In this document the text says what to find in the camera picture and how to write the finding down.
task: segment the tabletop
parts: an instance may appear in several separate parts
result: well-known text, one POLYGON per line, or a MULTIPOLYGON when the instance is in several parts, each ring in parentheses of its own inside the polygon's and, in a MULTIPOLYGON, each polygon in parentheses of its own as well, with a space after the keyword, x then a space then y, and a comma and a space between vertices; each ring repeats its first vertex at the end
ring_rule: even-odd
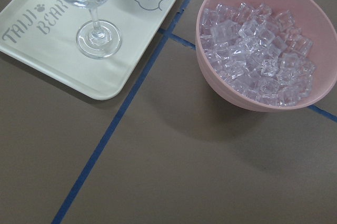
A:
POLYGON ((196 60, 202 2, 175 2, 108 100, 0 53, 0 223, 337 223, 337 87, 281 113, 228 103, 196 60))

